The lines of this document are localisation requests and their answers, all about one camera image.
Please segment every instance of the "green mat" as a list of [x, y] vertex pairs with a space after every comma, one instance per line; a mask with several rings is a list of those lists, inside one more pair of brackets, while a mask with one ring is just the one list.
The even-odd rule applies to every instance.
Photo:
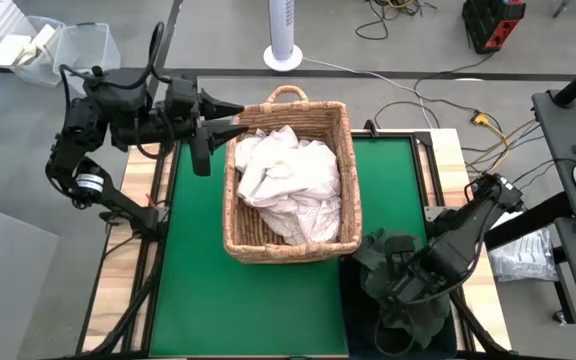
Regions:
[[[364, 233], [425, 237], [409, 140], [357, 140], [355, 151]], [[201, 178], [182, 150], [150, 354], [347, 354], [335, 260], [243, 265], [223, 249], [224, 157]]]

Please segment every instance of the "plastic bag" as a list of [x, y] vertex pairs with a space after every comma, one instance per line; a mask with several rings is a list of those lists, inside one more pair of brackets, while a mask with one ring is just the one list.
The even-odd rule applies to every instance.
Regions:
[[[505, 213], [495, 226], [521, 212]], [[488, 253], [495, 279], [499, 282], [537, 279], [557, 281], [550, 231], [546, 228], [527, 234]]]

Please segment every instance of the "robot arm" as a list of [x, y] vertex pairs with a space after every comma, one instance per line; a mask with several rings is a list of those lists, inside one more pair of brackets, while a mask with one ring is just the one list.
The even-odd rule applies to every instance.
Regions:
[[[155, 42], [160, 40], [157, 34], [162, 28], [163, 24], [157, 25]], [[157, 48], [158, 43], [151, 44], [151, 50]], [[158, 76], [152, 62], [151, 54], [145, 71]], [[153, 104], [146, 89], [145, 72], [130, 69], [104, 72], [95, 67], [93, 75], [83, 75], [64, 65], [61, 71], [67, 109], [64, 126], [51, 147], [46, 176], [76, 208], [103, 205], [128, 219], [133, 230], [141, 235], [161, 236], [157, 233], [157, 210], [141, 207], [115, 189], [109, 174], [86, 156], [103, 145], [108, 129], [114, 147], [127, 151], [128, 145], [137, 145], [149, 157], [153, 156], [145, 153], [142, 144], [160, 143], [163, 152], [169, 152], [176, 141], [187, 141], [194, 172], [199, 176], [210, 175], [210, 156], [215, 149], [248, 130], [241, 125], [212, 123], [210, 120], [240, 113], [243, 107], [198, 92], [190, 80], [158, 77], [168, 84], [168, 89], [165, 100]], [[84, 79], [86, 97], [70, 101], [64, 71]]]
[[473, 199], [466, 205], [443, 212], [430, 224], [428, 246], [415, 253], [391, 283], [395, 302], [420, 303], [456, 289], [472, 274], [484, 234], [503, 213], [523, 205], [521, 191], [497, 174], [484, 173], [472, 189]]

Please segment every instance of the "wicker basket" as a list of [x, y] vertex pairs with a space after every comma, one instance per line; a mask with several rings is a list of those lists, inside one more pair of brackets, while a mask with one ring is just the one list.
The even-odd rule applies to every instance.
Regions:
[[[296, 93], [301, 101], [275, 104], [282, 93]], [[265, 103], [246, 106], [235, 123], [250, 133], [266, 133], [290, 125], [297, 137], [321, 140], [337, 155], [341, 180], [341, 225], [334, 242], [287, 245], [263, 222], [256, 209], [237, 196], [241, 174], [235, 168], [235, 147], [243, 136], [228, 142], [224, 191], [224, 247], [243, 263], [283, 264], [324, 260], [357, 250], [361, 243], [361, 200], [346, 105], [336, 101], [308, 102], [296, 86], [277, 88]]]

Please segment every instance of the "crumpled white towel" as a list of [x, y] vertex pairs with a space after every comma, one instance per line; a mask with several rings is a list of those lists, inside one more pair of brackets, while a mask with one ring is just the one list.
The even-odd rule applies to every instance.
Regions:
[[321, 141], [299, 141], [288, 125], [270, 135], [257, 130], [235, 149], [243, 173], [237, 195], [287, 244], [337, 237], [341, 198], [337, 157]]

